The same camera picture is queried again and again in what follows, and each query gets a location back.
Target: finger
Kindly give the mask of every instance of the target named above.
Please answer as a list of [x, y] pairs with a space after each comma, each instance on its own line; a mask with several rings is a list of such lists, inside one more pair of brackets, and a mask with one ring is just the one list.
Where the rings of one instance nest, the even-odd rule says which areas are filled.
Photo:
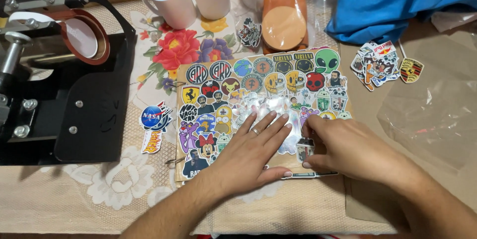
[[277, 120], [267, 127], [258, 137], [258, 143], [264, 145], [270, 138], [277, 134], [280, 129], [287, 123], [289, 115], [283, 114]]
[[330, 167], [330, 156], [326, 154], [315, 154], [306, 158], [301, 164], [306, 169], [311, 168], [321, 168], [321, 169], [331, 169]]
[[235, 133], [236, 136], [243, 136], [245, 135], [246, 133], [248, 133], [248, 131], [250, 130], [250, 127], [253, 125], [253, 122], [255, 121], [255, 119], [257, 118], [257, 113], [256, 112], [252, 112], [248, 117], [247, 119], [245, 119], [245, 121], [243, 122], [242, 126], [237, 130], [237, 132]]
[[281, 179], [284, 176], [289, 177], [292, 175], [293, 175], [292, 172], [288, 168], [275, 167], [275, 168], [264, 170], [257, 178], [257, 181], [259, 182], [260, 186], [262, 186], [262, 185], [265, 185], [266, 183]]
[[311, 137], [312, 131], [315, 131], [315, 133], [321, 139], [323, 139], [326, 122], [326, 119], [323, 119], [316, 114], [310, 115], [305, 121], [305, 124], [303, 125], [303, 136]]
[[283, 141], [288, 137], [291, 132], [291, 123], [283, 126], [278, 133], [276, 133], [271, 139], [265, 143], [265, 149], [269, 152], [270, 157], [278, 150]]
[[[269, 112], [267, 115], [265, 115], [265, 117], [262, 120], [260, 120], [260, 122], [254, 125], [253, 128], [257, 129], [259, 133], [263, 132], [266, 129], [266, 127], [269, 126], [269, 124], [275, 119], [276, 116], [277, 116], [276, 111]], [[257, 136], [257, 134], [253, 131], [249, 132], [247, 135], [250, 136], [250, 138]]]

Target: hand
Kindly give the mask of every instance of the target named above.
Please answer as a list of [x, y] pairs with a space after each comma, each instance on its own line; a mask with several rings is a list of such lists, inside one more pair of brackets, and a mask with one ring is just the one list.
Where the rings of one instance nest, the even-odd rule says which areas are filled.
[[306, 158], [304, 168], [325, 168], [355, 179], [387, 184], [416, 166], [365, 124], [352, 119], [326, 120], [311, 115], [303, 125], [303, 136], [313, 138], [315, 144], [322, 141], [327, 149], [325, 155]]
[[196, 177], [207, 181], [208, 187], [216, 189], [219, 196], [226, 197], [252, 190], [283, 176], [291, 176], [291, 171], [284, 167], [263, 170], [291, 131], [291, 124], [284, 126], [288, 114], [283, 114], [270, 125], [276, 116], [277, 113], [271, 111], [259, 121], [254, 126], [260, 132], [257, 135], [250, 130], [257, 118], [257, 113], [252, 113], [217, 160]]

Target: table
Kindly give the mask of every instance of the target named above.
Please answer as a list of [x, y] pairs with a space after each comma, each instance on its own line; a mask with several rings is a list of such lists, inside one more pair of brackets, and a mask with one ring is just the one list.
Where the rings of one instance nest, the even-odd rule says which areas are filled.
[[[144, 131], [137, 123], [142, 109], [162, 100], [176, 113], [176, 93], [165, 83], [175, 80], [177, 63], [155, 56], [157, 44], [179, 49], [181, 57], [233, 59], [259, 54], [236, 42], [234, 17], [243, 8], [232, 1], [225, 18], [198, 18], [186, 30], [173, 32], [140, 0], [116, 4], [137, 30], [134, 68], [124, 128], [121, 160], [115, 163], [53, 167], [0, 168], [0, 232], [119, 234], [138, 216], [175, 191], [174, 169], [164, 165], [175, 156], [176, 123], [164, 134], [161, 150], [141, 154]], [[88, 8], [109, 34], [121, 31], [102, 7]], [[315, 11], [319, 26], [327, 13]], [[322, 32], [312, 45], [336, 45]], [[44, 78], [47, 73], [36, 75]], [[277, 181], [254, 192], [231, 198], [209, 212], [194, 230], [218, 233], [393, 233], [388, 224], [345, 216], [343, 177]]]

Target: red flower print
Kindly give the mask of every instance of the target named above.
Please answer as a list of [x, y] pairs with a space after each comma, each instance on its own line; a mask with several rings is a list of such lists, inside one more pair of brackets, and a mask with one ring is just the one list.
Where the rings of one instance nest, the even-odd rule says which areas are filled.
[[147, 30], [144, 30], [142, 33], [139, 33], [141, 35], [140, 39], [144, 40], [149, 38], [149, 35], [147, 34]]
[[222, 60], [220, 58], [220, 54], [222, 52], [218, 49], [213, 49], [212, 52], [210, 52], [210, 54], [208, 54], [208, 56], [210, 57], [210, 61], [211, 62], [214, 62], [214, 61], [217, 61], [217, 60]]
[[164, 50], [153, 56], [152, 61], [162, 64], [168, 71], [176, 70], [181, 64], [197, 61], [199, 54], [196, 50], [199, 49], [200, 43], [194, 38], [196, 34], [194, 30], [174, 30], [167, 33], [164, 40], [158, 41], [158, 45]]
[[168, 33], [169, 31], [173, 30], [173, 28], [164, 21], [164, 23], [159, 26], [159, 30], [163, 33]]

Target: green alien sticker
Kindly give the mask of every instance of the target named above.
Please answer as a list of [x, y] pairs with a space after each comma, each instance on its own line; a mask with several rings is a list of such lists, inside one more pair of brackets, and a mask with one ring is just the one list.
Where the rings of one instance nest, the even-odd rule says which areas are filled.
[[321, 49], [315, 54], [315, 72], [330, 73], [340, 65], [340, 55], [333, 49]]

